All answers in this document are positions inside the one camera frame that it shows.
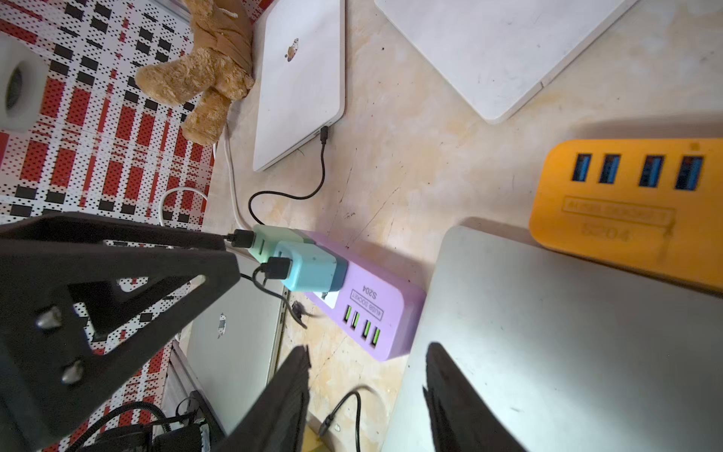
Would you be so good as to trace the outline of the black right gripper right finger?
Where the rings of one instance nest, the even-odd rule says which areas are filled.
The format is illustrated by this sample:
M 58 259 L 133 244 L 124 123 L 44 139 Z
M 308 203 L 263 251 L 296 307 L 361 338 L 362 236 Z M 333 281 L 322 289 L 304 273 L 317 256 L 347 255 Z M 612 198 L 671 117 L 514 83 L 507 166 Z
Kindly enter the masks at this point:
M 444 347 L 429 345 L 423 388 L 437 451 L 523 451 Z

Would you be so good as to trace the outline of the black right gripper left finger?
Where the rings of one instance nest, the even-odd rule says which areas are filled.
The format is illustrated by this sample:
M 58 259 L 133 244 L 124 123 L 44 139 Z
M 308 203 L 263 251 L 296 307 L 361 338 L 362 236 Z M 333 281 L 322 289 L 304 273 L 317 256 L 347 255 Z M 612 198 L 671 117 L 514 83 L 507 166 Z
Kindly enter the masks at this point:
M 219 451 L 299 451 L 310 400 L 308 348 L 293 348 Z

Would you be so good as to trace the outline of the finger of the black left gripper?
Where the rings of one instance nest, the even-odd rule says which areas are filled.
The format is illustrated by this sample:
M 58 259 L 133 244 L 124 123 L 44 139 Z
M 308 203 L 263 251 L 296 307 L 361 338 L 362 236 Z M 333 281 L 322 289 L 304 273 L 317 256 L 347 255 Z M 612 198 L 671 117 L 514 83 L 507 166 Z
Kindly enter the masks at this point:
M 1 229 L 1 446 L 77 429 L 240 279 L 223 237 L 79 213 Z

